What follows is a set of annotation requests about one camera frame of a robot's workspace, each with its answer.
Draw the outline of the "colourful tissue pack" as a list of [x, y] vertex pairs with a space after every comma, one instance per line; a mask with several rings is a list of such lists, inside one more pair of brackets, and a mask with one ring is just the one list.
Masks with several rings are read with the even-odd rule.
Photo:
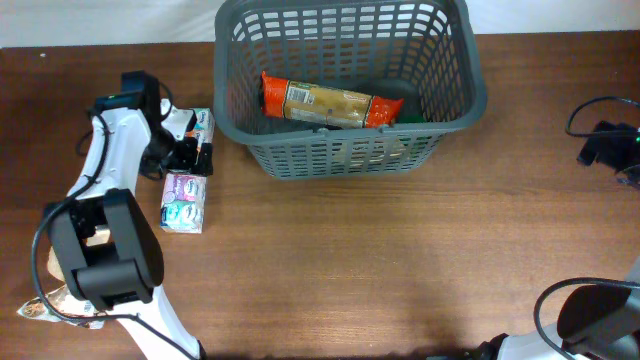
[[[215, 120], [208, 108], [193, 108], [196, 123], [185, 137], [213, 144]], [[189, 173], [167, 172], [161, 202], [160, 226], [166, 232], [200, 234], [204, 223], [207, 178], [197, 174], [197, 163]]]

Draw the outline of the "red pasta packet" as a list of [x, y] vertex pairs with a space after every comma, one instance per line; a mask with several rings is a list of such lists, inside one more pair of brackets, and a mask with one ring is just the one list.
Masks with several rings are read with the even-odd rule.
[[293, 81], [261, 73], [263, 114], [288, 120], [338, 127], [378, 128], [395, 123], [403, 99]]

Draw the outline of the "beige snack bag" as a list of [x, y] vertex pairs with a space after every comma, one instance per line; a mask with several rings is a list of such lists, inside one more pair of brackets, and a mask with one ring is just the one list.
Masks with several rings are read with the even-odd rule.
[[[95, 228], [94, 235], [86, 238], [84, 243], [87, 246], [103, 245], [109, 239], [110, 230], [105, 225], [99, 225]], [[56, 310], [68, 317], [103, 315], [103, 312], [98, 311], [90, 301], [78, 300], [70, 293], [53, 247], [49, 249], [47, 271], [51, 276], [63, 283], [61, 287], [46, 294], [46, 299]], [[16, 313], [18, 316], [29, 320], [61, 322], [61, 319], [54, 315], [38, 297], [24, 303]]]
[[407, 146], [401, 140], [356, 141], [351, 148], [347, 143], [339, 143], [332, 148], [332, 164], [362, 168], [364, 165], [386, 165], [402, 159]]

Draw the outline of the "green lidded seasoning jar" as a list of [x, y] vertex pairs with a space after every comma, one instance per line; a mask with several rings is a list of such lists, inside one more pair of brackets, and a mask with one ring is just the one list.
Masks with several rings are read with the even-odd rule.
[[[395, 120], [393, 125], [401, 125], [401, 124], [422, 124], [425, 123], [426, 120], [421, 114], [405, 114], [399, 115]], [[411, 134], [401, 134], [397, 137], [392, 145], [394, 147], [406, 147], [406, 146], [419, 146], [424, 145], [429, 142], [430, 138], [428, 136], [418, 136], [416, 133]]]

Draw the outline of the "grey plastic basket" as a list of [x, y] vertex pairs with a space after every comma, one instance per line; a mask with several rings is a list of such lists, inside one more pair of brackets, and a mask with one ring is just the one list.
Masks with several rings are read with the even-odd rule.
[[[227, 1], [215, 17], [217, 125], [279, 179], [400, 173], [483, 115], [487, 92], [462, 1]], [[403, 99], [422, 124], [338, 130], [263, 114], [261, 73]], [[386, 165], [334, 166], [332, 148], [428, 136]]]

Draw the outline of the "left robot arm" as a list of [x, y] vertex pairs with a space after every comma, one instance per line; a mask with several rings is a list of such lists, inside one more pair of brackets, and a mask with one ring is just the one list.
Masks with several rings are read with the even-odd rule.
[[[161, 245], [135, 198], [140, 176], [211, 175], [211, 146], [186, 135], [197, 115], [176, 108], [169, 88], [143, 70], [123, 73], [120, 91], [97, 98], [87, 114], [93, 130], [82, 172], [66, 197], [46, 208], [33, 238], [38, 298], [72, 325], [119, 322], [149, 359], [204, 359], [166, 296]], [[46, 297], [35, 264], [43, 236], [71, 296], [89, 302], [94, 315], [72, 315]]]

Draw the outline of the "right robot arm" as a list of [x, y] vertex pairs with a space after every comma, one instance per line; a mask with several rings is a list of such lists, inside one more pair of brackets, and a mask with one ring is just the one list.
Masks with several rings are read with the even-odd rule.
[[[602, 163], [621, 173], [621, 183], [639, 187], [639, 130], [599, 122], [577, 160]], [[557, 321], [544, 326], [540, 310], [546, 298], [564, 287], [567, 297]], [[463, 355], [465, 359], [637, 359], [639, 357], [639, 264], [623, 280], [571, 278], [547, 288], [534, 305], [536, 330], [502, 334]]]

